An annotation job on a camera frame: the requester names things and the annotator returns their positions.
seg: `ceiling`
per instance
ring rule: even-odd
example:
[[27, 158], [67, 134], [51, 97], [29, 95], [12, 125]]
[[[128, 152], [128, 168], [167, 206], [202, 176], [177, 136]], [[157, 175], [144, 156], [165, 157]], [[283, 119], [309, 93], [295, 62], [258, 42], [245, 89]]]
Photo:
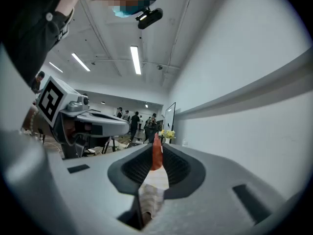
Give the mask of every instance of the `ceiling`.
[[119, 96], [112, 96], [112, 95], [106, 95], [106, 94], [100, 94], [100, 93], [94, 93], [94, 92], [86, 92], [77, 90], [80, 94], [86, 93], [88, 95], [88, 99], [91, 103], [101, 103], [104, 101], [106, 105], [113, 106], [115, 108], [122, 107], [125, 110], [130, 111], [138, 111], [141, 109], [146, 108], [146, 104], [148, 105], [148, 109], [151, 111], [158, 112], [159, 109], [162, 108], [162, 105], [151, 103], [151, 102], [144, 102], [139, 100], [133, 100], [129, 98], [119, 97]]
[[[52, 49], [46, 63], [62, 69], [69, 81], [100, 84], [114, 79], [169, 88], [215, 1], [157, 0], [151, 10], [162, 8], [163, 18], [140, 30], [135, 16], [119, 18], [102, 1], [79, 0], [68, 37]], [[130, 46], [139, 47], [142, 75], [135, 73]], [[91, 72], [74, 60], [73, 52]]]

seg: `ceiling light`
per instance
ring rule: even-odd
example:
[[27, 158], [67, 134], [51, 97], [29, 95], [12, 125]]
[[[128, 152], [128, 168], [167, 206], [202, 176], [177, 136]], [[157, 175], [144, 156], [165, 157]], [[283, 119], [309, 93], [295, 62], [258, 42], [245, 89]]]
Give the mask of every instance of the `ceiling light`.
[[134, 62], [136, 74], [141, 75], [139, 56], [138, 56], [138, 47], [137, 46], [131, 46], [131, 52], [132, 52], [132, 57], [133, 57], [133, 62]]
[[146, 17], [147, 17], [147, 15], [144, 15], [144, 16], [141, 17], [139, 20], [141, 21], [141, 20], [145, 19]]
[[79, 59], [79, 57], [75, 53], [72, 53], [72, 56], [77, 60], [78, 63], [81, 64], [82, 67], [86, 69], [86, 71], [90, 71], [90, 69], [83, 63], [82, 60]]
[[62, 72], [63, 73], [63, 71], [61, 71], [58, 67], [56, 67], [53, 63], [51, 63], [51, 62], [49, 62], [54, 68], [56, 68], [58, 71], [60, 71], [60, 72]]

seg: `black sticker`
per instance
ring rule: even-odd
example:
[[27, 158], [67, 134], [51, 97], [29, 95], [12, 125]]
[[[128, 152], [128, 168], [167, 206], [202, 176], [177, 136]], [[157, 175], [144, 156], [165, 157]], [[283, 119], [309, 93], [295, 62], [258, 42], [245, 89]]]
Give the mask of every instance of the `black sticker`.
[[52, 81], [49, 81], [48, 85], [43, 92], [38, 107], [46, 115], [46, 117], [52, 122], [54, 114], [60, 104], [60, 101], [63, 97], [63, 93], [53, 84]]

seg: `orange object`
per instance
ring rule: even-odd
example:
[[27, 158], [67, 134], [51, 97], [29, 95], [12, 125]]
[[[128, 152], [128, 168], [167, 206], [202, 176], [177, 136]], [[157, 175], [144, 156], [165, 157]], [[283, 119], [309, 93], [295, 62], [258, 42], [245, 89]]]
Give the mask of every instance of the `orange object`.
[[158, 134], [155, 134], [155, 141], [152, 148], [152, 167], [151, 170], [157, 170], [162, 167], [163, 153], [161, 150], [161, 140], [158, 138]]

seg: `bracelet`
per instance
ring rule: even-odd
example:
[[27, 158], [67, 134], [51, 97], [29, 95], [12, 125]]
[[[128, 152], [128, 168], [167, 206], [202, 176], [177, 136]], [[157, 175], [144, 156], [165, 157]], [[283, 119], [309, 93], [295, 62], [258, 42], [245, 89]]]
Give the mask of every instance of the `bracelet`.
[[34, 129], [33, 129], [33, 125], [34, 125], [34, 118], [35, 116], [38, 114], [39, 111], [36, 111], [33, 113], [33, 115], [31, 116], [30, 118], [30, 125], [29, 125], [29, 129], [30, 129], [30, 132], [31, 132], [31, 135], [34, 134]]

